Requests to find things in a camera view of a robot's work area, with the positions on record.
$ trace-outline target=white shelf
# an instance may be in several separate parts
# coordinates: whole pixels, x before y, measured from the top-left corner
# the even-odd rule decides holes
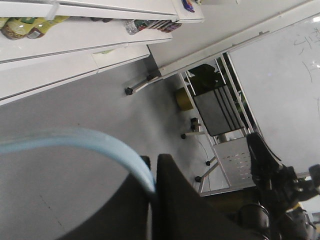
[[[79,54],[0,71],[0,105],[116,68],[150,55],[145,45],[107,54]]]
[[[152,29],[129,35],[121,20],[104,23],[74,17],[54,26],[39,39],[9,40],[1,34],[0,71],[67,56],[161,43],[171,39],[170,33]]]
[[[0,16],[2,18],[46,17],[51,9],[52,4],[48,4],[48,1],[0,1]]]
[[[171,0],[57,0],[56,15],[111,19],[177,20]],[[0,1],[1,17],[47,17],[48,0]]]
[[[110,10],[175,15],[175,7],[171,0],[58,0],[63,4],[82,7],[98,7]]]
[[[178,15],[178,23],[193,24],[203,23],[205,21],[205,16],[197,3],[192,2],[194,12],[186,10],[182,4],[182,0],[172,0],[172,3]]]
[[[0,71],[0,105],[97,73],[90,54]]]
[[[124,64],[144,59],[149,55],[148,47],[146,45],[139,45],[117,48],[106,54],[92,54],[92,57],[98,67],[98,73],[101,73]]]
[[[240,4],[241,0],[202,0],[201,5]]]

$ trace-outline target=chair wheel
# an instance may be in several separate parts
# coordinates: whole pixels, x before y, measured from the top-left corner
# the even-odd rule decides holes
[[[125,95],[130,96],[132,94],[134,94],[134,90],[131,87],[127,87],[125,90]]]
[[[196,177],[194,178],[194,180],[195,180],[197,183],[201,183],[201,179],[202,179],[202,177],[200,177],[200,176],[196,176]]]

